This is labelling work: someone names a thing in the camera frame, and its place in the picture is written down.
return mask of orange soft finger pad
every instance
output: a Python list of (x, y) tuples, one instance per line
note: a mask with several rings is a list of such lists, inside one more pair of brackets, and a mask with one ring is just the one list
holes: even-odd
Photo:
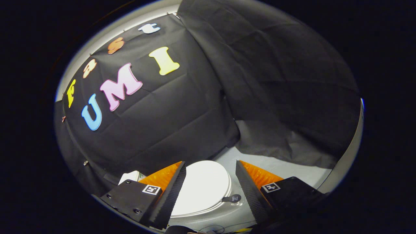
[(162, 191), (164, 192), (181, 163), (182, 161), (172, 164), (168, 167), (165, 167), (162, 170), (159, 170), (149, 175), (148, 177), (141, 179), (139, 182), (143, 184), (149, 184), (149, 185), (161, 187)]
[(241, 160), (240, 162), (243, 164), (244, 168), (247, 170), (248, 174), (251, 176), (258, 189), (260, 189), (263, 185), (283, 180), (283, 178), (264, 169), (256, 167), (250, 163)]

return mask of pink letter m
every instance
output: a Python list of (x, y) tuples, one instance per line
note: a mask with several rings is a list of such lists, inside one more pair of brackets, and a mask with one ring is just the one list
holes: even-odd
[(108, 102), (110, 103), (110, 111), (114, 111), (120, 105), (120, 101), (116, 100), (114, 96), (124, 100), (124, 86), (126, 86), (126, 94), (132, 95), (143, 85), (142, 82), (136, 80), (130, 67), (131, 63), (127, 63), (119, 69), (117, 83), (111, 80), (106, 80), (100, 87), (100, 90), (104, 92)]

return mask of black cloth backdrop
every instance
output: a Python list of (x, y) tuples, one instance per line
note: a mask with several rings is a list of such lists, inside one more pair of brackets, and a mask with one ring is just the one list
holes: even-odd
[[(92, 180), (95, 177), (87, 178), (85, 168), (92, 167), (103, 184), (117, 185), (123, 173), (138, 170), (149, 175), (178, 161), (191, 164), (234, 145), (239, 138), (222, 87), (180, 20), (166, 15), (149, 23), (156, 23), (161, 29), (146, 34), (138, 30), (146, 24), (143, 23), (94, 52), (74, 75), (71, 107), (68, 107), (67, 95), (56, 103), (55, 111), (60, 114), (56, 115), (55, 124), (58, 138), (64, 138), (59, 140), (62, 153), (67, 154), (64, 158), (74, 168), (73, 172), (85, 174), (84, 178), (92, 185), (97, 184)], [(109, 55), (108, 45), (118, 37), (123, 37), (125, 44)], [(149, 53), (164, 46), (180, 67), (161, 76), (158, 64)], [(84, 67), (92, 59), (97, 66), (83, 79)], [(143, 86), (120, 100), (112, 112), (99, 89), (107, 79), (117, 82), (118, 70), (126, 63), (131, 63), (132, 73)], [(92, 94), (96, 94), (102, 113), (102, 122), (96, 131), (90, 130), (81, 116)], [(95, 119), (92, 106), (88, 106), (91, 118)], [(84, 159), (89, 161), (85, 167)]]
[(252, 0), (184, 0), (178, 16), (220, 79), (240, 152), (333, 168), (357, 128), (360, 95), (327, 41)]
[[(147, 22), (161, 28), (153, 34), (138, 31), (143, 23), (111, 39), (76, 72), (71, 108), (66, 95), (56, 103), (58, 144), (88, 192), (101, 196), (123, 173), (149, 175), (178, 161), (209, 159), (238, 139), (242, 153), (336, 164), (355, 133), (360, 96), (324, 39), (255, 1), (184, 0), (178, 16)], [(125, 44), (109, 55), (118, 37)], [(163, 46), (180, 67), (160, 76), (148, 54)], [(97, 67), (83, 79), (92, 58)], [(111, 112), (99, 88), (107, 79), (117, 82), (128, 62), (143, 87)], [(102, 123), (91, 131), (81, 112), (94, 93)], [(91, 105), (89, 112), (95, 119)]]

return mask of black background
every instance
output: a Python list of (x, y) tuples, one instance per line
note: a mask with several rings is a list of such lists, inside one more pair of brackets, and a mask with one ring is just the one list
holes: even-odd
[[(8, 95), (3, 101), (11, 104), (4, 108), (2, 233), (141, 232), (81, 189), (61, 159), (52, 124), (58, 77), (74, 48), (116, 18), (150, 3), (133, 2), (94, 25), (127, 2), (47, 0), (5, 6), (3, 48), (11, 52), (2, 56), (11, 64), (3, 70), (11, 72), (4, 80), (12, 82), (2, 87)], [(414, 5), (269, 2), (305, 22), (339, 51), (356, 76), (365, 104), (362, 146), (345, 180), (317, 212), (276, 232), (410, 233), (415, 217), (414, 205), (407, 200), (414, 190), (413, 183), (407, 183), (414, 181), (409, 175), (414, 157)], [(68, 45), (73, 47), (63, 53)]]

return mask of letter u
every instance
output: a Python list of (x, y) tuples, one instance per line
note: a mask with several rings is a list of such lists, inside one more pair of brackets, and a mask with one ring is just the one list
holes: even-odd
[(81, 116), (84, 118), (85, 122), (87, 123), (88, 127), (92, 130), (95, 131), (97, 130), (100, 125), (101, 125), (101, 120), (102, 120), (102, 114), (101, 114), (101, 110), (100, 107), (97, 104), (97, 101), (95, 100), (95, 94), (93, 94), (89, 100), (88, 100), (88, 104), (90, 104), (92, 106), (92, 109), (95, 112), (95, 115), (97, 116), (95, 118), (95, 120), (91, 119), (91, 115), (89, 115), (88, 112), (88, 105), (86, 105), (84, 107), (84, 109), (82, 110)]

